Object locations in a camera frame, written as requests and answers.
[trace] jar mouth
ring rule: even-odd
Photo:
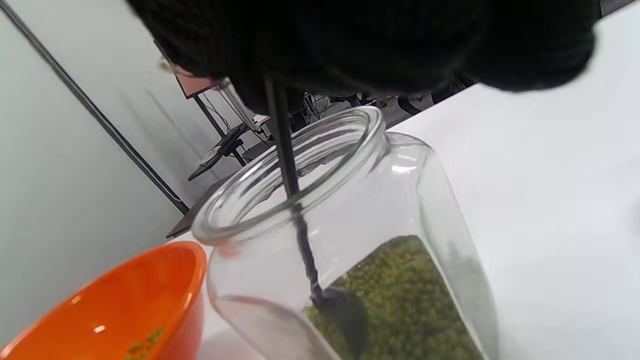
[[[384,123],[380,109],[362,106],[340,111],[292,134],[300,192],[276,204],[266,200],[283,188],[275,146],[229,178],[204,204],[191,231],[203,243],[248,240],[268,227],[290,222],[291,209],[303,213],[348,181],[380,149]],[[314,173],[303,181],[306,174]]]

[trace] black spoon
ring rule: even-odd
[[[300,191],[300,188],[291,144],[285,90],[282,85],[269,78],[265,79],[265,85],[269,112],[276,123],[273,137],[278,151],[282,181],[287,197],[292,197]],[[302,210],[301,204],[295,204],[292,215],[297,228],[298,247],[305,264],[307,278],[311,283],[311,300],[322,316],[326,316],[336,324],[353,353],[353,357],[355,360],[359,360],[367,334],[367,309],[360,298],[353,293],[333,287],[322,290],[320,287],[316,262],[309,246],[307,222],[302,216]]]

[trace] white table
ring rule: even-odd
[[[493,287],[502,359],[640,359],[640,4],[598,35],[568,86],[475,86],[392,129],[442,160]],[[210,309],[206,322],[201,360],[261,359]]]

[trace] glass jar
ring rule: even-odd
[[[434,152],[353,108],[292,139],[301,191],[287,199],[275,149],[200,210],[193,234],[215,246],[211,304],[269,360],[355,359],[314,308],[298,242],[302,208],[322,289],[355,294],[368,325],[355,360],[497,358],[491,289]]]

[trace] bowl rim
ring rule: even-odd
[[[46,312],[46,314],[44,314],[42,317],[40,317],[38,320],[36,320],[34,323],[32,323],[22,332],[20,332],[16,337],[10,340],[5,346],[0,348],[0,360],[8,359],[9,356],[11,355],[12,350],[16,346],[18,346],[25,338],[27,338],[27,336],[29,336],[29,334],[31,334],[38,326],[48,321],[53,316],[54,313],[61,311],[62,308],[65,306],[68,306],[69,303],[73,303],[73,300],[77,296],[81,295],[82,292],[84,292],[91,286],[94,286],[103,278],[112,276],[116,272],[121,271],[122,267],[125,265],[130,265],[130,264],[142,261],[143,259],[149,256],[153,256],[158,252],[169,251],[173,248],[187,249],[194,254],[195,256],[194,276],[192,276],[191,282],[189,283],[189,286],[185,291],[184,296],[178,302],[178,304],[185,304],[185,305],[177,307],[175,310],[173,310],[169,314],[169,316],[167,317],[166,324],[164,325],[162,336],[160,336],[156,344],[151,348],[151,350],[147,354],[147,357],[152,359],[154,357],[157,357],[158,352],[167,345],[167,343],[169,342],[169,339],[173,338],[173,335],[178,331],[180,324],[182,324],[182,322],[184,321],[184,318],[191,311],[193,304],[196,302],[198,296],[200,296],[200,293],[202,292],[202,284],[204,282],[205,270],[207,267],[207,254],[199,244],[193,241],[176,241],[176,242],[165,243],[160,246],[156,246],[150,250],[147,250],[141,254],[134,256],[133,258],[127,261],[124,261],[123,263],[118,264],[117,266],[113,267],[111,270],[108,270],[104,274],[98,276],[93,281],[83,286],[80,290],[75,291],[65,300],[62,300],[61,302],[59,302],[55,307],[53,307],[48,312]]]

